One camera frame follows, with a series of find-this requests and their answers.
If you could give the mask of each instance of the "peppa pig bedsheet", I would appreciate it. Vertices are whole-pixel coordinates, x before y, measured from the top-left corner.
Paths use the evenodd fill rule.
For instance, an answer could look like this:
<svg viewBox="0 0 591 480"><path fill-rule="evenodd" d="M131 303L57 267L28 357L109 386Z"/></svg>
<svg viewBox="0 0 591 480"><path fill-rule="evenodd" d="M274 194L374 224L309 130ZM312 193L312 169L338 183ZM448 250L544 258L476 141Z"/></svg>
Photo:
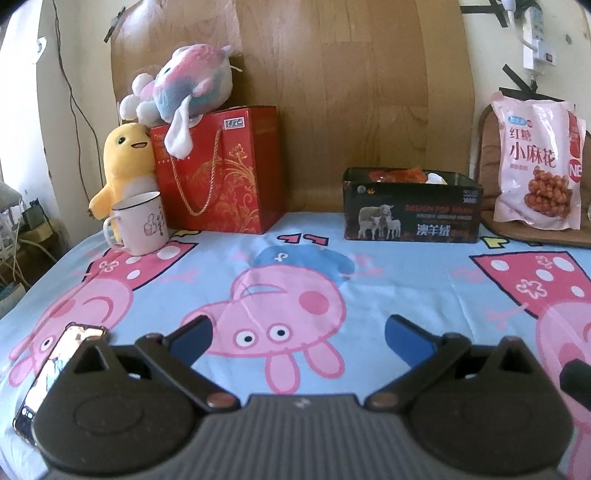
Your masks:
<svg viewBox="0 0 591 480"><path fill-rule="evenodd" d="M388 346L393 313L477 343L518 335L554 382L566 362L591 363L591 251L483 227L476 244L354 242L343 224L339 214L291 213L260 236L180 231L141 258L108 250L102 234L82 242L0 320L0 466L22 480L46 471L12 418L72 321L104 325L125 344L206 313L213 343L193 368L242 402L252 393L363 400L413 367ZM591 412L565 401L576 429L561 468L591 480Z"/></svg>

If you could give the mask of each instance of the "pink and blue stuffed animal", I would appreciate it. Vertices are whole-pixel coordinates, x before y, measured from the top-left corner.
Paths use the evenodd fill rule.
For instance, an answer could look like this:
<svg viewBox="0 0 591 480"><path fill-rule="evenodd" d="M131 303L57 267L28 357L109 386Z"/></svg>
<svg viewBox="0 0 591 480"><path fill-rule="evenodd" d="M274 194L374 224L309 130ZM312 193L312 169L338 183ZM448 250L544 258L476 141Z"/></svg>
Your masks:
<svg viewBox="0 0 591 480"><path fill-rule="evenodd" d="M185 158L193 149L189 128L204 113L211 112L232 93L230 46L207 44L182 47L158 72L154 80L142 74L134 80L133 95L121 102L125 120L154 126L162 120L170 124L164 145L170 155Z"/></svg>

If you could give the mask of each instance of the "sheep picture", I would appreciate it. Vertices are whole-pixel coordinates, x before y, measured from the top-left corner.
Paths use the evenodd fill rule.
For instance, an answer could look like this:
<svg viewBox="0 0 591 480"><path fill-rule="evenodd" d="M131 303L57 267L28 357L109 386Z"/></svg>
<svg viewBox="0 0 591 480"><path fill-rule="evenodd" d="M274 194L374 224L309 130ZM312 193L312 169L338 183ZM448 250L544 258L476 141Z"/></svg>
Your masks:
<svg viewBox="0 0 591 480"><path fill-rule="evenodd" d="M366 239L367 230L371 230L372 240L400 237L400 220L392 219L392 208L390 205L379 207L363 207L359 210L359 232L358 239Z"/></svg>

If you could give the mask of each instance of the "gold rope handle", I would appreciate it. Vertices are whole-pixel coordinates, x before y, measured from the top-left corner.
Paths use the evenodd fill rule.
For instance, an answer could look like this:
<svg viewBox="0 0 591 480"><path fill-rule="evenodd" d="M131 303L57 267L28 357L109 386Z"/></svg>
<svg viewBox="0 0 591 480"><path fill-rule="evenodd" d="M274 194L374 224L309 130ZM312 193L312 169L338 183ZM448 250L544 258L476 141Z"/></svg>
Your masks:
<svg viewBox="0 0 591 480"><path fill-rule="evenodd" d="M218 130L216 133L216 142L213 146L213 158L212 158L212 174L209 177L209 192L207 194L207 200L205 201L205 205L203 205L203 208L198 211L195 212L191 206L189 205L189 201L187 200L187 197L185 196L184 192L183 192L183 188L181 187L181 181L178 178L178 173L177 173L177 165L176 165L176 161L174 159L174 157L171 157L171 162L173 164L173 174L174 174L174 180L177 183L177 188L178 188L178 192L181 195L181 198L183 199L183 203L185 204L185 207L187 207L187 210L189 211L189 213L191 215L193 215L194 217L198 217L199 215L201 215L202 213L205 212L205 210L207 210L207 207L209 207L209 203L212 201L212 195L213 195L213 184L215 181L215 175L216 175L216 167L217 167L217 151L219 149L220 146L220 137L222 136L222 130Z"/></svg>

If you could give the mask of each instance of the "pink snack bag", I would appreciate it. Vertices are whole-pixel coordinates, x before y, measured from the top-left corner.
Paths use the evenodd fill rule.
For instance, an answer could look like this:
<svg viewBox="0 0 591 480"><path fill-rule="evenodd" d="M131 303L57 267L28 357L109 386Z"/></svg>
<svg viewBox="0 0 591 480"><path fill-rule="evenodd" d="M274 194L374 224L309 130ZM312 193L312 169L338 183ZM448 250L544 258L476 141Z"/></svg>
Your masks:
<svg viewBox="0 0 591 480"><path fill-rule="evenodd" d="M568 102L523 102L496 92L492 107L501 135L495 222L579 230L585 121Z"/></svg>

